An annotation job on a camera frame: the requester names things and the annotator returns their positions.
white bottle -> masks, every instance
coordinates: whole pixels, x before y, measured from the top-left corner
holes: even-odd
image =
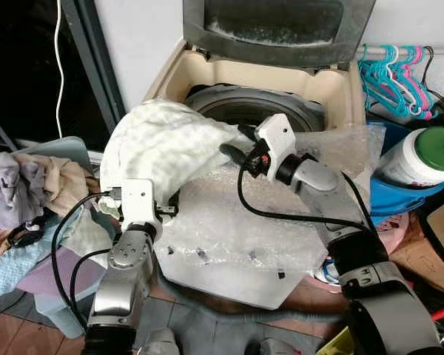
[[[400,186],[428,187],[444,181],[444,127],[408,134],[380,159],[376,175]]]

blue basket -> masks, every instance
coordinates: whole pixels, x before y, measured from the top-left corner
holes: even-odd
[[[379,124],[386,127],[382,154],[389,151],[410,133],[410,130],[404,126],[388,121],[372,120],[369,121],[369,124]],[[442,189],[444,189],[444,183],[427,189],[407,189],[373,177],[370,180],[371,219],[378,226],[391,216],[417,209],[424,204],[428,196],[432,196]]]

green lid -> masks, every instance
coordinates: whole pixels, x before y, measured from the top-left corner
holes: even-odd
[[[416,137],[414,148],[424,164],[444,172],[444,127],[431,127],[422,131]]]

white wall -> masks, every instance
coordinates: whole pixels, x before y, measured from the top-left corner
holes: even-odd
[[[182,1],[95,0],[127,110],[182,37]],[[444,0],[377,0],[361,43],[444,47]],[[428,84],[444,94],[444,55],[434,59]]]

washing machine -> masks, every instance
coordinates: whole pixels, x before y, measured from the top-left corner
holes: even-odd
[[[296,131],[365,124],[357,46],[374,0],[184,0],[184,40],[144,100],[188,104],[230,124],[284,112]],[[304,276],[198,267],[155,247],[169,280],[238,302],[278,308]]]

